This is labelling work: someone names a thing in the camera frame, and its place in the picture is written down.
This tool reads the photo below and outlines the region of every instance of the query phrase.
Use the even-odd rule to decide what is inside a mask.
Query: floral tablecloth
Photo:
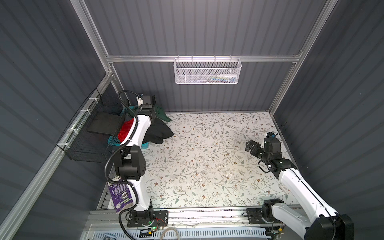
[[[143,180],[155,208],[261,205],[273,198],[298,204],[245,151],[246,141],[261,142],[267,132],[276,132],[268,113],[168,116],[175,135],[161,145],[151,143],[144,153],[147,172]],[[289,158],[285,146],[281,148]]]

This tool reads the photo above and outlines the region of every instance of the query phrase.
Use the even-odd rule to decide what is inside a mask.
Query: purple book
[[[114,177],[112,180],[117,182],[122,181],[119,176]],[[128,184],[108,183],[108,188],[109,192],[111,193],[111,198],[116,213],[119,213],[121,210],[133,206],[133,199],[131,196],[131,192],[129,191],[130,186]]]

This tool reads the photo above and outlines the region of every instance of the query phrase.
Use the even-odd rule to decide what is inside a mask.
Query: white mesh basket
[[[175,58],[173,67],[177,84],[236,84],[240,76],[241,62],[239,58]]]

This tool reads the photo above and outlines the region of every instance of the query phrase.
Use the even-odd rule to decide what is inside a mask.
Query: dark green cloth
[[[137,110],[137,108],[138,108],[138,106],[132,106],[132,107],[130,107],[133,111],[136,111]],[[166,115],[166,113],[164,112],[164,110],[163,110],[163,108],[162,107],[160,107],[160,106],[158,106],[158,105],[155,105],[155,109],[156,109],[156,117],[158,117],[159,119],[161,119],[161,120],[163,120],[163,121],[165,121],[165,122],[170,122],[170,121],[172,121],[172,119],[170,119],[167,115]]]

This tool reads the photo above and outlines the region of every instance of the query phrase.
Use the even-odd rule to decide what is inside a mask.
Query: gray wall
[[[293,55],[324,2],[86,1],[110,55]],[[225,86],[177,85],[168,63],[115,67],[126,89],[158,96],[166,111],[247,111],[269,109],[290,63],[243,63],[239,83]]]
[[[309,184],[355,223],[384,226],[384,1],[339,0],[275,118]]]
[[[154,94],[165,111],[267,110],[292,63],[243,63],[238,84],[175,83],[173,63],[114,63],[125,89]]]
[[[0,1],[0,222],[104,74],[69,1]],[[81,222],[103,189],[100,168],[63,160],[15,239],[73,226],[71,214]]]

